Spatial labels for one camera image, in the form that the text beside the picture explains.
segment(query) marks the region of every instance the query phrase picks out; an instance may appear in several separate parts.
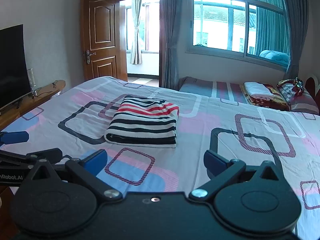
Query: curtain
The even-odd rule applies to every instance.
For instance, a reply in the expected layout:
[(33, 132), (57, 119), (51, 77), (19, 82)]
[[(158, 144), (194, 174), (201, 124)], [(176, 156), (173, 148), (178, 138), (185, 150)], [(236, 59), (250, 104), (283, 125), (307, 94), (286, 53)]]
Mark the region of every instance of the curtain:
[(308, 0), (284, 0), (285, 11), (290, 26), (289, 45), (291, 57), (284, 79), (296, 78), (299, 74), (299, 61), (306, 39), (309, 21)]
[[(259, 0), (282, 8), (282, 0)], [(288, 32), (283, 15), (257, 7), (257, 38), (255, 55), (264, 50), (274, 50), (289, 54)]]
[(160, 0), (160, 6), (166, 43), (161, 86), (177, 89), (179, 83), (177, 42), (181, 21), (182, 0)]
[(142, 0), (132, 0), (132, 19), (134, 23), (134, 40), (131, 48), (130, 63), (142, 64), (139, 24), (141, 19)]

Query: baseboard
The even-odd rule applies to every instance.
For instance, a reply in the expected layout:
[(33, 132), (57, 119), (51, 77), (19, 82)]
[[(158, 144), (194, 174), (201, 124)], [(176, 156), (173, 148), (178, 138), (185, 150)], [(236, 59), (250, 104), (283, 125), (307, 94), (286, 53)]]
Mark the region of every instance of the baseboard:
[(129, 73), (128, 73), (128, 77), (159, 79), (159, 76), (156, 76), (156, 75), (129, 74)]

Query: roof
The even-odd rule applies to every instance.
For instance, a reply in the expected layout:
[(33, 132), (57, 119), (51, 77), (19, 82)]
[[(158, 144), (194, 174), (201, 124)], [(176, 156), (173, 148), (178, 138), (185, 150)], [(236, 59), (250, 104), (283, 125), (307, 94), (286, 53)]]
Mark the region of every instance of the roof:
[[(245, 14), (244, 11), (234, 10), (233, 11), (233, 22), (236, 25), (245, 26)], [(203, 6), (203, 16), (204, 20), (209, 21), (219, 21), (219, 22), (228, 22), (228, 8), (217, 7), (217, 6)], [(201, 8), (200, 5), (195, 4), (195, 19), (200, 19), (201, 17)], [(257, 17), (255, 13), (250, 13), (249, 27), (250, 29), (256, 28)]]

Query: tv screen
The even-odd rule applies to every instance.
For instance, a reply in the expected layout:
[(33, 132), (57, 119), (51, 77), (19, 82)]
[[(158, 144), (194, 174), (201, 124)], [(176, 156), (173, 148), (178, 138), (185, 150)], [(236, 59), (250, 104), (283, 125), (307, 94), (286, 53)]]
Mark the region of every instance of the tv screen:
[(23, 25), (0, 30), (0, 110), (31, 92), (23, 45)]

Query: wooden door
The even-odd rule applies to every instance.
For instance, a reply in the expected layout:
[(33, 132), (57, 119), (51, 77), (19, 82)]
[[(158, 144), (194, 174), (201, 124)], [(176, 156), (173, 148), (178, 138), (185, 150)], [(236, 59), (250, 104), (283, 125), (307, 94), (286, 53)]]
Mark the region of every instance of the wooden door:
[(126, 61), (120, 57), (119, 0), (81, 1), (81, 44), (86, 80), (102, 76), (127, 80)]

